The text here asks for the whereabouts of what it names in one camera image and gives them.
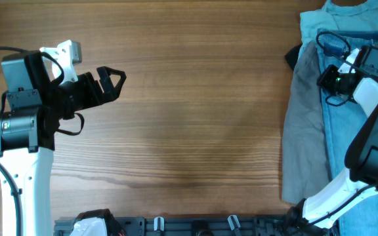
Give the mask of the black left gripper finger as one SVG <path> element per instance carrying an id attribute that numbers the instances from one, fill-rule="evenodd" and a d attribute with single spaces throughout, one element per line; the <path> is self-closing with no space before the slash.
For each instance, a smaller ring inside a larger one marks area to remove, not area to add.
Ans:
<path id="1" fill-rule="evenodd" d="M 110 77 L 111 75 L 119 76 L 119 81 L 121 81 L 121 89 L 122 89 L 123 84 L 124 84 L 124 82 L 127 78 L 126 73 L 124 71 L 112 69 L 112 68 L 109 68 L 109 67 L 106 67 L 106 66 L 99 67 L 96 70 L 97 70 L 97 73 L 100 77 L 100 80 L 105 79 L 105 78 L 111 78 Z"/>
<path id="2" fill-rule="evenodd" d="M 118 81 L 116 85 L 112 83 L 110 78 L 101 79 L 100 83 L 104 90 L 103 92 L 103 102 L 113 102 L 119 98 L 121 92 L 121 81 Z"/>

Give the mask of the light blue denim jeans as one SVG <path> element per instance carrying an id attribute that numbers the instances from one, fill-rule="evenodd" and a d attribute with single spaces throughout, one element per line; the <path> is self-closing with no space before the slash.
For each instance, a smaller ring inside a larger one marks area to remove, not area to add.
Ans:
<path id="1" fill-rule="evenodd" d="M 344 39 L 340 40 L 333 35 L 319 36 L 320 45 L 317 46 L 320 70 L 324 71 L 329 65 L 341 66 L 342 62 L 334 57 L 341 57 L 348 51 L 348 46 L 358 49 L 365 45 L 376 47 L 369 39 L 352 37 L 350 33 L 338 34 Z M 322 91 L 322 108 L 324 117 L 325 137 L 327 142 L 327 154 L 332 177 L 338 175 L 345 167 L 345 154 L 347 149 L 365 123 L 367 116 L 363 109 L 353 102 L 347 102 L 341 106 L 326 104 L 338 104 L 339 98 L 330 98 L 329 93 Z M 378 236 L 378 194 L 369 197 L 338 219 L 339 233 L 341 235 Z"/>

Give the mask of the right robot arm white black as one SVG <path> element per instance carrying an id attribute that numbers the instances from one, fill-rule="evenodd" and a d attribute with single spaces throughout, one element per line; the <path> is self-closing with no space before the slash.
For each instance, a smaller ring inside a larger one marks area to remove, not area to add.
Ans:
<path id="1" fill-rule="evenodd" d="M 323 235 L 342 215 L 378 195 L 378 79 L 359 69 L 348 72 L 330 65 L 317 84 L 358 104 L 367 117 L 346 150 L 342 171 L 323 190 L 303 199 L 287 215 L 286 227 Z"/>

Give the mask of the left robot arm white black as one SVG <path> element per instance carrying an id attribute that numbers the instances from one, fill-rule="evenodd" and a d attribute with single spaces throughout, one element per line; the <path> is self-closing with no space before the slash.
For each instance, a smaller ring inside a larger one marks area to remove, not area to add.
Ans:
<path id="1" fill-rule="evenodd" d="M 99 67 L 67 74 L 59 58 L 12 49 L 1 67 L 7 84 L 0 109 L 0 180 L 4 235 L 51 235 L 50 178 L 60 121 L 118 99 L 124 71 Z"/>

